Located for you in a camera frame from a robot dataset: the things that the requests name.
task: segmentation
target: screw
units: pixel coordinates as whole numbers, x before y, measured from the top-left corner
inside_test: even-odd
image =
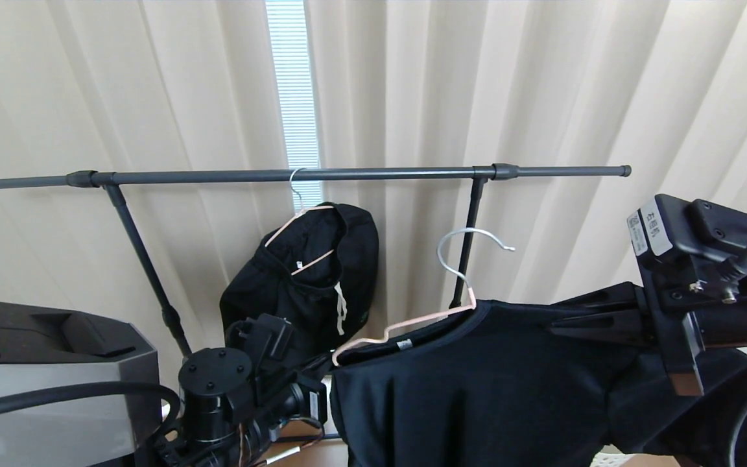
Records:
[[[726,292],[722,295],[722,302],[726,305],[736,304],[736,296],[734,296],[734,293],[731,290],[726,289]]]

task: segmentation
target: pink clothes hanger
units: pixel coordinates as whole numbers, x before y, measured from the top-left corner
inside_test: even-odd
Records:
[[[293,193],[296,194],[296,196],[299,198],[299,211],[295,215],[293,215],[293,217],[290,218],[289,221],[285,222],[284,225],[279,227],[279,230],[276,230],[276,232],[272,234],[272,237],[270,237],[270,239],[267,239],[267,242],[264,243],[265,248],[269,247],[270,243],[272,243],[273,240],[275,240],[276,237],[278,237],[279,234],[281,234],[281,232],[284,232],[285,228],[290,227],[290,224],[293,224],[293,221],[295,221],[296,219],[299,219],[301,216],[305,215],[305,213],[309,213],[311,211],[317,211],[317,210],[334,209],[333,206],[314,206],[314,207],[305,209],[305,202],[302,199],[302,194],[300,194],[298,191],[296,191],[295,188],[293,188],[293,176],[296,175],[296,172],[303,171],[304,169],[305,168],[303,167],[299,167],[298,169],[295,169],[292,174],[290,174],[290,189],[292,189]],[[334,250],[331,249],[329,252],[326,252],[325,254],[321,255],[318,258],[315,258],[313,261],[309,262],[308,264],[300,266],[299,269],[296,269],[296,271],[293,271],[290,275],[291,276],[297,275],[299,272],[302,272],[303,270],[308,269],[310,266],[313,266],[315,263],[319,263],[324,258],[330,256],[332,252],[334,252]]]
[[[442,236],[442,239],[440,239],[440,242],[436,245],[436,259],[440,262],[440,264],[442,264],[442,266],[448,272],[454,273],[454,275],[456,275],[459,278],[462,278],[464,283],[466,283],[466,290],[468,291],[468,294],[469,294],[469,304],[463,305],[462,307],[450,308],[448,310],[439,311],[438,313],[432,313],[430,315],[425,315],[422,317],[415,317],[407,321],[392,324],[391,326],[388,326],[387,328],[385,328],[385,334],[383,334],[382,339],[368,339],[367,337],[363,337],[361,339],[355,339],[350,342],[345,342],[344,344],[339,346],[335,350],[335,352],[333,352],[333,364],[335,366],[340,366],[338,364],[339,355],[347,351],[347,349],[354,348],[355,346],[358,346],[361,343],[384,344],[388,342],[391,331],[394,331],[395,329],[405,328],[405,326],[411,326],[413,324],[419,324],[421,322],[428,322],[428,321],[432,321],[435,319],[440,319],[442,317],[448,317],[453,314],[460,313],[461,311],[474,310],[475,307],[477,307],[477,299],[475,298],[475,292],[474,292],[474,289],[471,288],[471,283],[469,282],[469,279],[462,272],[457,271],[457,269],[451,268],[451,266],[449,266],[445,262],[445,260],[442,258],[442,246],[445,244],[445,240],[450,239],[450,237],[453,237],[454,235],[464,234],[466,232],[472,232],[475,234],[483,234],[489,237],[490,239],[494,240],[495,243],[497,243],[497,245],[503,248],[504,250],[515,251],[515,247],[508,247],[504,245],[504,243],[501,242],[501,240],[498,239],[498,237],[496,237],[494,233],[489,232],[488,230],[481,230],[481,228],[465,227],[465,228],[460,228],[459,230],[454,230],[453,232],[446,233],[444,236]]]

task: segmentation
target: curtain fold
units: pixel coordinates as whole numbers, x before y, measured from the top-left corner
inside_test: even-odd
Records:
[[[620,165],[629,178],[490,181],[479,298],[551,302],[637,281],[624,220],[658,192],[747,211],[747,3],[307,0],[321,165]],[[264,2],[0,2],[0,178],[287,168]],[[469,180],[324,182],[373,213],[367,334],[447,307],[439,238]],[[287,184],[128,186],[193,348]],[[462,239],[445,248],[455,264]],[[0,300],[134,323],[174,385],[178,349],[99,190],[0,191]]]

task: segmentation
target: silver metal hook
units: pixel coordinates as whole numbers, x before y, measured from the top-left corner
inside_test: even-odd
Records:
[[[509,247],[506,246],[498,237],[488,230],[483,230],[482,228],[474,228],[474,227],[464,227],[459,228],[459,230],[453,230],[449,233],[446,233],[444,236],[442,236],[442,239],[440,239],[440,242],[436,245],[436,259],[442,264],[442,266],[448,271],[452,272],[454,275],[459,277],[460,279],[463,279],[464,283],[466,283],[466,287],[468,289],[471,289],[471,283],[469,283],[469,278],[466,277],[466,275],[460,271],[457,271],[457,269],[451,268],[445,260],[442,258],[442,246],[445,245],[445,240],[450,239],[451,237],[457,235],[457,234],[464,234],[466,232],[471,232],[474,234],[483,234],[486,237],[489,237],[490,239],[494,240],[495,243],[497,243],[497,246],[503,248],[506,251],[515,251],[515,247]]]
[[[293,177],[296,175],[296,172],[303,171],[306,169],[306,167],[299,167],[298,169],[295,169],[292,174],[290,174],[290,189],[293,190],[293,193],[296,194],[296,196],[299,198],[299,211],[305,209],[305,201],[302,198],[302,194],[300,194],[298,191],[296,191],[295,188],[293,188]]]

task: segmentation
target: garment rack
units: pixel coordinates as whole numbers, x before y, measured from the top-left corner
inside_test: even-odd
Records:
[[[631,173],[629,165],[614,167],[519,167],[511,163],[493,163],[493,165],[475,165],[471,167],[416,167],[416,168],[382,168],[382,169],[306,169],[296,174],[296,181],[304,180],[451,180],[452,178],[471,178],[471,197],[466,215],[466,227],[475,227],[477,210],[480,209],[480,198],[483,186],[489,180],[512,180],[519,177],[568,177],[568,176],[619,176],[627,177]],[[206,184],[206,183],[243,183],[243,182],[287,182],[292,171],[273,169],[273,171],[178,171],[178,172],[98,172],[77,171],[66,175],[47,177],[0,178],[0,189],[38,188],[52,186],[71,186],[75,188],[103,188],[117,210],[125,233],[134,247],[137,259],[143,266],[143,272],[151,284],[154,295],[162,309],[163,322],[178,343],[184,357],[192,353],[189,343],[180,324],[180,315],[170,304],[163,284],[160,283],[154,264],[134,224],[131,211],[121,190],[122,184]],[[471,255],[473,233],[463,237],[460,249],[459,271],[466,273]],[[460,305],[463,292],[463,281],[457,278],[454,286],[454,298],[450,307]]]

